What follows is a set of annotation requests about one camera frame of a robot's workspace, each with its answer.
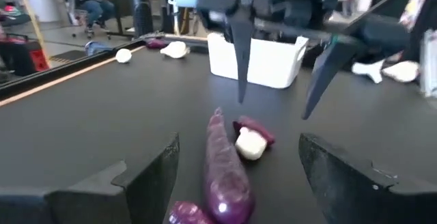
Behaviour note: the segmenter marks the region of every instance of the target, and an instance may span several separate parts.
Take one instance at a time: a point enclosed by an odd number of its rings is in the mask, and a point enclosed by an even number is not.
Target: office chair
[[[70,21],[72,22],[73,25],[75,26],[79,26],[79,25],[85,25],[86,26],[86,22],[87,22],[87,16],[88,16],[88,12],[86,10],[82,10],[81,9],[81,5],[82,5],[82,1],[81,0],[66,0],[67,4],[68,4],[68,17],[70,19]],[[108,39],[111,39],[111,36],[105,32],[105,34],[107,35]],[[92,34],[87,34],[87,38],[91,39],[94,37],[94,33]]]

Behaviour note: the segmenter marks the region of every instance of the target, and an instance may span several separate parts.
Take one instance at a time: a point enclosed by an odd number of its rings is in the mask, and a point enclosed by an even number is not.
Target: black table
[[[102,53],[28,77],[0,89],[0,95],[112,56]],[[302,132],[397,173],[437,182],[437,111],[416,87],[387,79],[374,85],[340,73],[302,121],[309,77],[310,71],[301,70],[284,90],[249,85],[238,104],[237,82],[213,76],[205,55],[175,60],[142,48],[128,65],[112,61],[0,107],[0,185],[69,186],[120,159],[150,160],[177,131],[181,152],[171,205],[176,200],[201,205],[206,125],[217,107],[223,108],[229,137],[239,115],[258,119],[277,136],[271,151],[246,165],[257,201],[251,223],[325,223],[298,156]]]
[[[114,4],[114,9],[115,9],[115,19],[117,21],[117,32],[108,32],[108,34],[110,36],[124,36],[124,37],[131,39],[133,37],[133,34],[126,33],[126,29],[123,28],[122,17],[123,16],[130,16],[130,15],[132,15],[132,12],[130,10],[126,11],[126,8],[130,8],[130,6],[128,6],[128,7],[120,6],[120,4],[125,4],[125,5],[130,4],[129,0],[112,0],[112,2]]]

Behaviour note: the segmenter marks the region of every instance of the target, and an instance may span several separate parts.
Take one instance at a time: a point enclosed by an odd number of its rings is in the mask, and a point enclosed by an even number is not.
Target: purple eggplant
[[[170,224],[214,224],[197,205],[188,201],[177,201],[172,207]]]
[[[145,41],[145,47],[148,49],[162,49],[165,48],[168,44],[159,39],[149,39]]]
[[[209,211],[222,224],[246,223],[255,207],[249,179],[227,138],[220,108],[208,124],[205,191]]]

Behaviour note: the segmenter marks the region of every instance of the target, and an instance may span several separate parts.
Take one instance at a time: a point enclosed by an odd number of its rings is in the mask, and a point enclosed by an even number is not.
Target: white basket
[[[247,81],[272,88],[289,87],[296,78],[308,39],[298,37],[295,44],[255,40],[251,42],[251,59]],[[238,79],[234,45],[222,34],[208,35],[211,73]]]

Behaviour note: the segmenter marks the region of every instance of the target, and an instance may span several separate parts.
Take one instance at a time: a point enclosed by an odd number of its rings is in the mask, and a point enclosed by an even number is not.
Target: purple object
[[[209,211],[222,224],[246,223],[255,207],[255,198],[237,151],[227,138],[220,108],[208,124],[205,164]]]
[[[167,43],[159,39],[151,39],[145,41],[145,47],[149,49],[162,49],[167,46]]]
[[[197,205],[187,201],[175,202],[169,222],[170,224],[214,224]]]

